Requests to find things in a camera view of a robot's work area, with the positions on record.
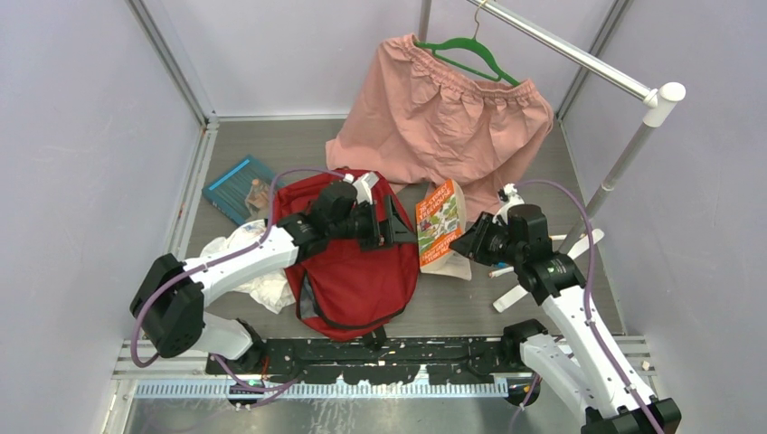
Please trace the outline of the orange treehouse book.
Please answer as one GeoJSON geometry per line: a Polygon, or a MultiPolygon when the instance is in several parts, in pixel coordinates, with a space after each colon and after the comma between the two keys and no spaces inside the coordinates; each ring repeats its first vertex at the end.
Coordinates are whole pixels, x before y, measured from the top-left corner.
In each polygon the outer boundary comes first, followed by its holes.
{"type": "Polygon", "coordinates": [[[469,260],[450,247],[467,225],[460,186],[449,179],[436,187],[416,205],[415,217],[421,273],[471,280],[469,260]]]}

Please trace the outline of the red backpack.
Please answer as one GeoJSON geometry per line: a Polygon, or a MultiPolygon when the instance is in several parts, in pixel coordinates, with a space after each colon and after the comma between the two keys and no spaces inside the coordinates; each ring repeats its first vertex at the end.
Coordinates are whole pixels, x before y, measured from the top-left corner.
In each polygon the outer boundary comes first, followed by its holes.
{"type": "MultiPolygon", "coordinates": [[[[336,341],[379,332],[410,302],[420,272],[416,244],[361,250],[356,239],[355,188],[343,180],[364,170],[315,175],[277,191],[271,222],[286,230],[298,247],[284,272],[296,299],[296,315],[307,326],[336,341]]],[[[381,229],[384,199],[394,197],[387,180],[373,189],[381,229]]]]}

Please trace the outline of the blue book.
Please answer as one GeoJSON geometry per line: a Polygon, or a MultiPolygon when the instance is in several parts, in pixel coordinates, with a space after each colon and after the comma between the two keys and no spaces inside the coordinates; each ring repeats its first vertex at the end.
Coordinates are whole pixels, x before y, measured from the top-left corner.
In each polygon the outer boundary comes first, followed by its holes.
{"type": "Polygon", "coordinates": [[[269,215],[269,189],[275,173],[253,156],[245,156],[202,190],[203,197],[240,226],[269,215]]]}

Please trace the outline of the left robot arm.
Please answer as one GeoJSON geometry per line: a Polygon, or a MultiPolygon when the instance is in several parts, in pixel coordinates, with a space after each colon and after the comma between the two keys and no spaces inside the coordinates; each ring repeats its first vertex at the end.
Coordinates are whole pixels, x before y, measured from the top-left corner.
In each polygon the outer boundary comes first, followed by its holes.
{"type": "Polygon", "coordinates": [[[204,351],[253,373],[264,359],[255,330],[212,315],[208,306],[277,271],[286,275],[301,321],[348,341],[379,330],[410,302],[419,275],[417,237],[390,185],[372,173],[296,182],[277,192],[268,229],[252,244],[155,259],[129,307],[136,332],[147,335],[157,357],[204,351]]]}

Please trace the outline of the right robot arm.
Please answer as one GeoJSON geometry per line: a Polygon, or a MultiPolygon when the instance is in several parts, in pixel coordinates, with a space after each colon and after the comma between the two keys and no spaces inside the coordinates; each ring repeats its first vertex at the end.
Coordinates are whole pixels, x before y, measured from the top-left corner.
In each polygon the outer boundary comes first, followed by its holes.
{"type": "Polygon", "coordinates": [[[537,373],[579,418],[583,433],[674,433],[682,420],[660,399],[616,344],[586,293],[575,262],[554,250],[541,208],[518,204],[505,219],[483,212],[451,249],[483,265],[510,265],[522,288],[554,322],[565,354],[537,320],[505,327],[502,358],[513,371],[537,373]]]}

